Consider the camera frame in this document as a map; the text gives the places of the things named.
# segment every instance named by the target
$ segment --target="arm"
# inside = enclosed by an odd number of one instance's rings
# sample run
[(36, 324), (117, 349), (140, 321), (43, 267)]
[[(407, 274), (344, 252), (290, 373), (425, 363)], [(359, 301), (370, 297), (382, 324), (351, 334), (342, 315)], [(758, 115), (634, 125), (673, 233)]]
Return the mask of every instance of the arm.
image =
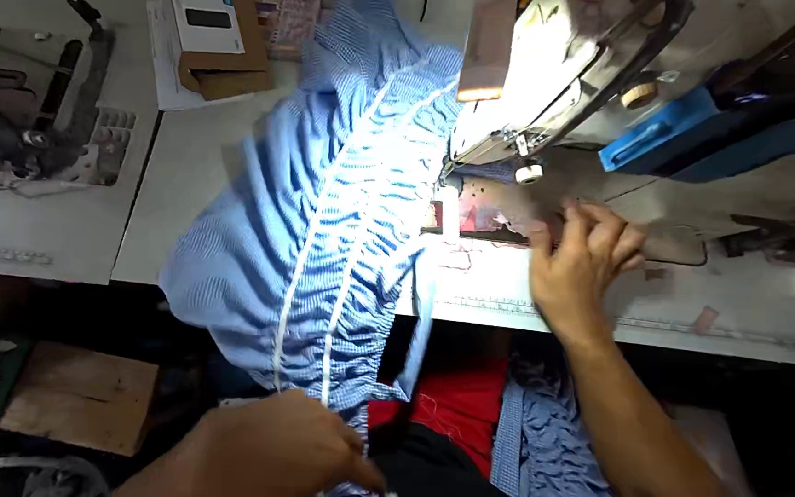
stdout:
[(645, 234), (605, 206), (569, 202), (565, 209), (555, 253), (546, 225), (534, 226), (530, 285), (566, 352), (606, 477), (624, 497), (722, 495), (719, 480), (624, 361), (603, 314), (612, 280), (643, 263)]
[(220, 408), (115, 497), (308, 497), (352, 481), (383, 491), (379, 469), (342, 419), (300, 390)]

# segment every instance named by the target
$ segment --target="fabric pile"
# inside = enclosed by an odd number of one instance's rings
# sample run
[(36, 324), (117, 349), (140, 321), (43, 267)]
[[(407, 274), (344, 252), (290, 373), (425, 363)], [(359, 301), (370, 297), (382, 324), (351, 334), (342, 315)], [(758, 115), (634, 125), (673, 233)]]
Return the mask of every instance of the fabric pile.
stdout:
[(515, 356), (511, 376), (502, 394), (491, 483), (512, 497), (612, 495), (563, 359)]
[(266, 134), (244, 141), (246, 173), (180, 238), (160, 285), (260, 385), (302, 388), (365, 434), (367, 400), (409, 400), (418, 374), (414, 360), (394, 385), (375, 381), (460, 110), (462, 55), (410, 33), (389, 0), (357, 0), (316, 28), (303, 61)]

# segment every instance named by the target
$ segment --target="black fabric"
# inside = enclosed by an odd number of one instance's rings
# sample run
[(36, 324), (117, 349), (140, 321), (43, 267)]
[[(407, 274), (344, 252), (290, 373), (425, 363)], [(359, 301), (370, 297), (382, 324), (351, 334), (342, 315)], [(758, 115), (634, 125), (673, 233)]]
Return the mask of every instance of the black fabric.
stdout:
[(373, 429), (370, 457), (400, 497), (507, 497), (449, 438), (418, 423)]

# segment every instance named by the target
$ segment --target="white elastic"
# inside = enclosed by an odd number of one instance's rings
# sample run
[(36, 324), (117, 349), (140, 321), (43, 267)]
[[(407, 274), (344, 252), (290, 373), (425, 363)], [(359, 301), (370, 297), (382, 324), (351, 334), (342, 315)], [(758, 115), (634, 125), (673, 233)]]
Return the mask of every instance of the white elastic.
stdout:
[[(423, 59), (413, 65), (400, 69), (389, 76), (389, 78), (382, 85), (382, 88), (379, 90), (379, 92), (376, 93), (373, 103), (361, 116), (360, 119), (362, 121), (362, 126), (369, 125), (370, 118), (376, 113), (377, 110), (379, 110), (379, 105), (381, 104), (382, 99), (385, 98), (385, 94), (392, 86), (392, 81), (394, 81), (398, 74), (402, 74), (406, 71), (412, 71), (419, 65), (425, 64), (426, 62), (427, 61)], [(302, 275), (302, 270), (305, 267), (305, 261), (308, 259), (308, 254), (312, 251), (315, 234), (317, 233), (318, 228), (321, 227), (321, 216), (323, 213), (322, 205), (327, 199), (327, 194), (333, 185), (333, 180), (336, 177), (337, 170), (342, 166), (346, 152), (352, 148), (354, 140), (359, 134), (362, 133), (352, 133), (348, 137), (348, 140), (346, 140), (346, 143), (343, 145), (342, 149), (340, 149), (340, 151), (337, 153), (336, 159), (334, 159), (333, 163), (328, 167), (326, 178), (324, 180), (324, 186), (321, 189), (321, 194), (318, 195), (319, 201), (317, 208), (315, 209), (315, 213), (312, 215), (312, 220), (308, 225), (308, 233), (305, 235), (305, 243), (303, 244), (302, 250), (300, 250), (300, 254), (297, 257), (296, 267), (293, 268), (293, 276), (291, 276), (290, 285), (287, 287), (287, 293), (284, 295), (284, 303), (281, 307), (281, 315), (278, 319), (278, 329), (275, 334), (275, 350), (272, 354), (272, 370), (274, 372), (273, 382), (275, 383), (275, 389), (279, 392), (281, 392), (281, 360), (283, 356), (284, 334), (287, 333), (287, 317), (290, 315), (291, 306), (293, 305), (293, 294), (296, 293), (296, 287), (300, 282), (300, 276)]]
[[(435, 91), (431, 92), (423, 100), (419, 100), (407, 113), (407, 117), (401, 121), (400, 126), (404, 127), (410, 123), (413, 117), (416, 115), (416, 112), (419, 111), (420, 108), (426, 105), (430, 105), (434, 99), (444, 93), (444, 91), (449, 91), (450, 88), (455, 86), (458, 82), (453, 81), (451, 84), (448, 84), (446, 87), (438, 88)], [(351, 271), (354, 269), (354, 266), (358, 264), (358, 259), (360, 257), (360, 250), (364, 246), (364, 242), (368, 238), (369, 234), (369, 222), (372, 217), (369, 215), (370, 211), (370, 201), (372, 199), (378, 198), (379, 194), (379, 176), (374, 177), (373, 187), (367, 192), (367, 203), (364, 207), (364, 210), (361, 212), (360, 222), (359, 222), (359, 236), (355, 237), (354, 242), (351, 243), (351, 252), (349, 253), (348, 260), (346, 262), (346, 266), (343, 269), (343, 277), (342, 283), (339, 286), (339, 294), (337, 294), (337, 301), (333, 305), (333, 312), (330, 314), (330, 322), (327, 326), (327, 336), (324, 337), (324, 357), (323, 357), (323, 379), (321, 382), (321, 403), (324, 407), (328, 407), (329, 404), (329, 394), (330, 394), (330, 354), (333, 350), (333, 333), (337, 329), (337, 323), (339, 322), (339, 318), (342, 316), (343, 308), (345, 307), (346, 298), (348, 297), (348, 291), (351, 287)]]

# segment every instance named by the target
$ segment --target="red fabric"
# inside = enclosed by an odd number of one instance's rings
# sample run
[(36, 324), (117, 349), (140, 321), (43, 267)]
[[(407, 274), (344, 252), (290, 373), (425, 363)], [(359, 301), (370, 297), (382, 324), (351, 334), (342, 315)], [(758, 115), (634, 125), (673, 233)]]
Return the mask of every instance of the red fabric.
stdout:
[[(416, 386), (410, 415), (410, 421), (449, 437), (487, 479), (507, 372), (507, 359), (480, 357), (474, 367), (426, 375)], [(370, 401), (368, 427), (392, 421), (401, 405), (399, 401)]]

